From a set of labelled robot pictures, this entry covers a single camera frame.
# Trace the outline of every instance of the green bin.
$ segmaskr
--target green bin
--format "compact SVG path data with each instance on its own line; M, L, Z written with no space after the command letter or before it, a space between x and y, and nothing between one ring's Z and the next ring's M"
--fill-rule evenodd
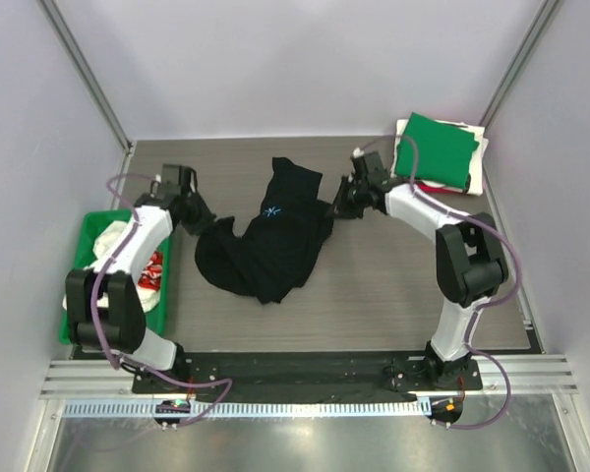
M113 209L109 211L94 211L86 214L79 236L79 246L75 255L75 268L83 268L94 262L96 256L92 252L96 238L114 221L129 221L131 212L128 209ZM147 326L151 331L162 334L166 325L166 302L168 288L168 272L170 268L170 238L162 241L157 248L164 256L161 269L161 287L159 303L146 314ZM68 333L68 314L64 311L59 342L70 344Z

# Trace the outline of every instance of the folded white cloth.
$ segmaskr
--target folded white cloth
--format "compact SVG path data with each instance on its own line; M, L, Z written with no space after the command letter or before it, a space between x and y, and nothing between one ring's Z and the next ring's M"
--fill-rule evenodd
M465 123L454 123L452 121L442 121L436 120L439 123L447 123L449 125L458 126L459 129L463 131L467 131L468 133L472 133L474 135L474 139L477 143L479 143L478 147L472 153L472 157L470 158L470 188L468 189L468 194L470 195L483 195L483 154L485 154L485 149L487 149L488 144L490 143L487 138L483 137L485 133L485 128L482 126L472 126L466 125ZM395 126L395 146L393 148L393 164L391 165L391 171L395 170L395 161L397 159L397 145L400 142L400 136L404 133L404 129L406 128L406 124L409 120L397 120ZM457 189L455 187L449 187L444 185L440 182L433 182L430 180L425 180L424 183L429 187L438 187L447 190L452 190L454 192L463 193L462 189Z
M100 233L100 235L95 239L94 246L92 248L92 252L97 259L103 257L107 250L113 246L113 244L125 230L126 226L127 223L125 221L114 221L109 226L107 226L102 233ZM140 304L142 305L142 309L145 313L152 310L159 303L160 293L158 289L154 290L152 288L142 287L139 283L136 285L136 291L138 292ZM64 310L68 309L65 296L63 297L62 305ZM98 300L97 306L99 308L109 307L109 300L106 294L103 295L100 300Z

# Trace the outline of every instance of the robotic arm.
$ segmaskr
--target robotic arm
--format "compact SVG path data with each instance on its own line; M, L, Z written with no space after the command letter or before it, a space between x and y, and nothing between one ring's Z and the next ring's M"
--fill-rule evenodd
M407 222L435 244L437 281L444 300L439 326L426 345L424 368L434 386L455 384L470 363L467 344L480 315L477 307L496 295L508 277L501 243L481 228L451 215L468 213L445 206L417 188L412 191L406 181L392 178L377 152L352 157L352 163L354 171L341 179L332 205L335 217L362 218L364 209L372 207ZM432 201L444 211L422 200ZM472 218L495 227L487 213Z
M98 308L105 337L112 352L186 381L188 367L181 345L148 329L136 283L153 251L181 223L191 235L201 234L215 220L197 191L197 172L178 165L164 165L161 176L151 182L150 192L135 204L139 229L131 218L116 243L94 265L70 271L66 277L66 301L70 340L100 349L94 329L90 299L94 280L105 272L98 299L107 293L108 308ZM129 233L135 232L127 239ZM122 246L117 259L113 254Z

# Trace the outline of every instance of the white wall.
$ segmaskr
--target white wall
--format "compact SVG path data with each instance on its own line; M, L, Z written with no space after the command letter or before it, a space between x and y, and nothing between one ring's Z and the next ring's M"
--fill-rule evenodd
M590 0L563 2L486 163L542 337L566 354L590 412Z
M477 122L541 0L57 0L133 139Z
M0 1L0 472L22 470L83 214L122 150L33 0Z

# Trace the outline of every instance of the green folded shirt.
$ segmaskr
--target green folded shirt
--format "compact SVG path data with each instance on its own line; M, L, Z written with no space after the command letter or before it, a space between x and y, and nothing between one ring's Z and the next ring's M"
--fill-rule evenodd
M420 157L417 179L466 188L470 159L479 145L472 133L412 113L402 135L413 138L417 145ZM409 177L413 168L413 147L400 141L396 152L395 174Z

